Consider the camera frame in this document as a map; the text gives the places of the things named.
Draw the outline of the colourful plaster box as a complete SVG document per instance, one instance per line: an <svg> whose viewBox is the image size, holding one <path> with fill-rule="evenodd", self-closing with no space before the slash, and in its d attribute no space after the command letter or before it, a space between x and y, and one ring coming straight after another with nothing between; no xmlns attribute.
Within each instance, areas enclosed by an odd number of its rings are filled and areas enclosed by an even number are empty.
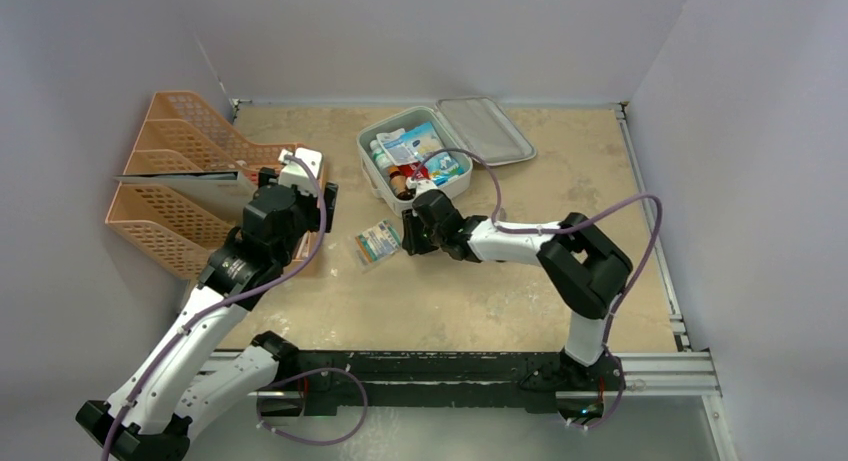
<svg viewBox="0 0 848 461"><path fill-rule="evenodd" d="M360 268L368 271L401 250L401 237L394 225L383 219L356 234L353 246Z"/></svg>

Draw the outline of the white green-label bottle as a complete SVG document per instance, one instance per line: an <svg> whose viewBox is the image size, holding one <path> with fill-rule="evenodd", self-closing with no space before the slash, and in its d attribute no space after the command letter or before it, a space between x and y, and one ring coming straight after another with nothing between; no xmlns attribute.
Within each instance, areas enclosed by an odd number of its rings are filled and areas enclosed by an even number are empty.
<svg viewBox="0 0 848 461"><path fill-rule="evenodd" d="M375 166L380 172L387 172L388 169L393 165L393 162L383 149L380 142L376 139L372 140L369 143L369 148L371 153L371 159L374 162Z"/></svg>

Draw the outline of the brown orange-capped bottle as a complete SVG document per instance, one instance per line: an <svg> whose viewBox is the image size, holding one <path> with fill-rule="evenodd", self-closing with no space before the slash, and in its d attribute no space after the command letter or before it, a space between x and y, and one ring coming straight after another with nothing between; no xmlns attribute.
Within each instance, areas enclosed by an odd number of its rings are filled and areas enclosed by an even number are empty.
<svg viewBox="0 0 848 461"><path fill-rule="evenodd" d="M387 173L389 185L396 198L400 200L410 200L414 198L414 193L407 187L407 177L399 167L390 166Z"/></svg>

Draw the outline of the red first aid pouch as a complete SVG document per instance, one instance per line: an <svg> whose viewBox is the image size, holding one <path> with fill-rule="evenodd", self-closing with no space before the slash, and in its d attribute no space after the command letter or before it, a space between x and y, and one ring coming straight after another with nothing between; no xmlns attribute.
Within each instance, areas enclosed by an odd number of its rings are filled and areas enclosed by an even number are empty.
<svg viewBox="0 0 848 461"><path fill-rule="evenodd" d="M407 178L411 178L414 180L430 178L428 169L421 163L401 165L399 169L402 174Z"/></svg>

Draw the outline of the blue white gauze packet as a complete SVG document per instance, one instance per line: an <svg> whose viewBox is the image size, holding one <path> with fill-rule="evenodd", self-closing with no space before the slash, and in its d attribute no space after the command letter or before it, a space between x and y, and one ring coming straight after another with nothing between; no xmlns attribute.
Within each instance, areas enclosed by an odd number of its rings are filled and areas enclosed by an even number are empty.
<svg viewBox="0 0 848 461"><path fill-rule="evenodd" d="M413 148L404 140L406 130L399 128L390 132L376 134L376 141L397 166L409 165L418 161Z"/></svg>

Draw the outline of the blue cotton swab bag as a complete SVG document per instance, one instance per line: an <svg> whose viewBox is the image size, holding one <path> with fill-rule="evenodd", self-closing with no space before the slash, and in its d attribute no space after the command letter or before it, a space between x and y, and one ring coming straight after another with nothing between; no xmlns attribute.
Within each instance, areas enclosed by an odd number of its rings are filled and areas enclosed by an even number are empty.
<svg viewBox="0 0 848 461"><path fill-rule="evenodd" d="M431 122L423 123L405 133L404 141L419 161L445 148ZM437 186L446 184L465 173L463 166L450 152L438 152L424 162L424 167L429 178Z"/></svg>

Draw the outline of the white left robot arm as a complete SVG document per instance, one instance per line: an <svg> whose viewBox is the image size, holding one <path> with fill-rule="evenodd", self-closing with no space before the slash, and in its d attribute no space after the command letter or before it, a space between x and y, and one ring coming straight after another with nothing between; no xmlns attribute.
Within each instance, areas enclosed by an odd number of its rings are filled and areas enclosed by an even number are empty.
<svg viewBox="0 0 848 461"><path fill-rule="evenodd" d="M219 343L271 287L288 279L301 238L332 228L338 186L314 189L273 178L268 170L241 223L215 251L167 334L138 370L105 401L90 400L77 423L101 446L104 460L181 460L220 415L256 389L292 386L299 350L266 331L225 367L194 380Z"/></svg>

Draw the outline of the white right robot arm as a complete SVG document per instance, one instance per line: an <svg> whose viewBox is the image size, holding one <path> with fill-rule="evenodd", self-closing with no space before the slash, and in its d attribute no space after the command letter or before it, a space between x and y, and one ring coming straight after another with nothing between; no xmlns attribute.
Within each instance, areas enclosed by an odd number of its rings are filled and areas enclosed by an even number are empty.
<svg viewBox="0 0 848 461"><path fill-rule="evenodd" d="M599 377L606 322L633 263L598 227L577 229L585 215L572 212L559 223L535 227L499 224L483 215L464 216L446 194L430 190L417 196L401 219L402 248L410 256L441 250L457 261L542 268L571 310L562 351L564 380L584 388Z"/></svg>

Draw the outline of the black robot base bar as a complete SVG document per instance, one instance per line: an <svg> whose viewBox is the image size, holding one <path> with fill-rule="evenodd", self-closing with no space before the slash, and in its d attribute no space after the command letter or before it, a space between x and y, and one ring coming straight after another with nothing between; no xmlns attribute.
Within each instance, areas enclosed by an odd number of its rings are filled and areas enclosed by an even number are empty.
<svg viewBox="0 0 848 461"><path fill-rule="evenodd" d="M341 407L508 408L591 420L622 385L621 362L585 367L559 352L301 350L272 368L263 395L304 397L308 416Z"/></svg>

